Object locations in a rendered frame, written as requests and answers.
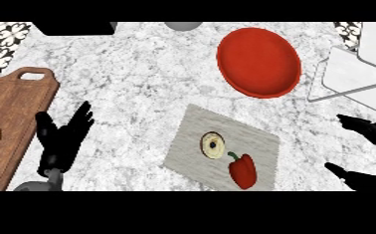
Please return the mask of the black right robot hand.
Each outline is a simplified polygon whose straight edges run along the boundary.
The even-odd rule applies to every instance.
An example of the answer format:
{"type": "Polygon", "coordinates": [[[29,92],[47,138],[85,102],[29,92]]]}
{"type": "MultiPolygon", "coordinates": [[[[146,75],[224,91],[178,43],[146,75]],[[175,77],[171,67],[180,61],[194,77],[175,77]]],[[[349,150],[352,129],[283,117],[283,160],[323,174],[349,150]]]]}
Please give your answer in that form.
{"type": "MultiPolygon", "coordinates": [[[[376,145],[376,122],[360,117],[349,117],[345,115],[336,115],[342,127],[348,130],[360,133],[364,138],[376,145]]],[[[362,192],[376,192],[376,175],[346,171],[339,165],[326,162],[326,169],[334,174],[334,176],[343,180],[346,186],[362,192]]]]}

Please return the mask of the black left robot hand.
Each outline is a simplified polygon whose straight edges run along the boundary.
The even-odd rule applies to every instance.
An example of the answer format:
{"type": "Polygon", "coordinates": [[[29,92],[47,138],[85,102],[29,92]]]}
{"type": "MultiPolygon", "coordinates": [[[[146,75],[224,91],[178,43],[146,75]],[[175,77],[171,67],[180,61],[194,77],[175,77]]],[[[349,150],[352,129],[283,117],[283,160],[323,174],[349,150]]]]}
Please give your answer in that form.
{"type": "Polygon", "coordinates": [[[81,143],[88,134],[93,120],[91,105],[84,102],[66,125],[56,127],[45,112],[35,113],[37,137],[42,145],[42,153],[37,173],[47,176],[45,171],[59,169],[65,173],[73,164],[81,143]]]}

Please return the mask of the red bell pepper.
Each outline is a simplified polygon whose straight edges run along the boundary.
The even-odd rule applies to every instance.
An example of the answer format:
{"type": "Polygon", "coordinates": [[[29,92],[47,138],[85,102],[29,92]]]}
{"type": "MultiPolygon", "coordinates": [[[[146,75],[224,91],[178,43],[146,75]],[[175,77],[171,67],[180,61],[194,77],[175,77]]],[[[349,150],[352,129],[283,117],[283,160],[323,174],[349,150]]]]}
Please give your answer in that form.
{"type": "Polygon", "coordinates": [[[233,158],[228,164],[228,174],[240,189],[247,189],[256,182],[256,171],[252,158],[247,154],[237,156],[231,151],[227,155],[233,158]]]}

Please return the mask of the grey placemat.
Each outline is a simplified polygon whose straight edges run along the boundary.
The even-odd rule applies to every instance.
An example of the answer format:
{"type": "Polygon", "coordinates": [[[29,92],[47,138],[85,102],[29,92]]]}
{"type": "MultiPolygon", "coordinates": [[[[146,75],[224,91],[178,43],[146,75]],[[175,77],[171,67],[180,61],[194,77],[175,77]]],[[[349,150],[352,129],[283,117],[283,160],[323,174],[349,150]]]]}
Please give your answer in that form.
{"type": "Polygon", "coordinates": [[[240,191],[228,165],[234,158],[250,156],[255,184],[247,191],[274,188],[278,137],[196,105],[187,111],[172,141],[163,166],[214,190],[240,191]]]}

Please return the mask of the brown wooden cutting board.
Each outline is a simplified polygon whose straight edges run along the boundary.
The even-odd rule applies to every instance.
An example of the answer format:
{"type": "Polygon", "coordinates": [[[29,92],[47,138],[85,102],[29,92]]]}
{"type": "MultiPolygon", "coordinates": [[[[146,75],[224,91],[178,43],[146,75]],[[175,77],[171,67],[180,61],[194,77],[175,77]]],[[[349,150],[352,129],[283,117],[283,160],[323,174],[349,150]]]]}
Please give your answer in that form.
{"type": "Polygon", "coordinates": [[[9,186],[59,82],[47,68],[23,67],[0,78],[0,191],[9,186]]]}

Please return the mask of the pale can with dark rim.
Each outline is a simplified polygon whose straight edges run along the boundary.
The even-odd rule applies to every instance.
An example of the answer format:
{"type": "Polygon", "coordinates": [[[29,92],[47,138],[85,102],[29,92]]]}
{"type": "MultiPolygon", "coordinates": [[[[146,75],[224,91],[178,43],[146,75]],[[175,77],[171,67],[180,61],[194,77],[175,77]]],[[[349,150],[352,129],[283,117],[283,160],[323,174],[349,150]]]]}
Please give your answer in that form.
{"type": "Polygon", "coordinates": [[[200,152],[209,159],[219,159],[224,153],[224,139],[215,131],[209,131],[200,137],[200,152]]]}

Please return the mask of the black flat appliance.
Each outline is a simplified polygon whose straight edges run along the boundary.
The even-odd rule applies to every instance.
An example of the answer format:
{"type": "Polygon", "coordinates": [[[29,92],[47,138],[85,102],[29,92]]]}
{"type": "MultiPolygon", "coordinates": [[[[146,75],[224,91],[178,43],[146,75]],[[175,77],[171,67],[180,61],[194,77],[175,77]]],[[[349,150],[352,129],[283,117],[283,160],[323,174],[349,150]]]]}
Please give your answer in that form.
{"type": "Polygon", "coordinates": [[[34,22],[47,36],[100,36],[113,35],[116,22],[34,22]]]}

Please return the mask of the red round plate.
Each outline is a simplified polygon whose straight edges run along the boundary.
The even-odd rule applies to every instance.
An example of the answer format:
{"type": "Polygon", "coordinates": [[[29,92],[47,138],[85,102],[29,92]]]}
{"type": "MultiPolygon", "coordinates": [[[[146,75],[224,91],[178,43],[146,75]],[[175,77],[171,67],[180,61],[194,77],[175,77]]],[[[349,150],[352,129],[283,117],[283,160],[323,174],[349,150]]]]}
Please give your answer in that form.
{"type": "Polygon", "coordinates": [[[301,76],[301,61],[287,41],[261,28],[231,31],[216,46],[216,66],[231,87],[246,96],[286,95],[301,76]]]}

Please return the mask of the grey round object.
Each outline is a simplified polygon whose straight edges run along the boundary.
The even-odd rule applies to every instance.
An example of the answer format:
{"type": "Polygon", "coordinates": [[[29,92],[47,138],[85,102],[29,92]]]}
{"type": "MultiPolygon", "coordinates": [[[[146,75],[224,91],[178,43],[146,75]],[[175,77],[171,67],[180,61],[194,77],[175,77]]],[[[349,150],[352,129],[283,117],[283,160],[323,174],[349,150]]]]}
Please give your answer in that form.
{"type": "Polygon", "coordinates": [[[175,31],[190,31],[200,25],[200,22],[166,22],[166,26],[175,31]]]}

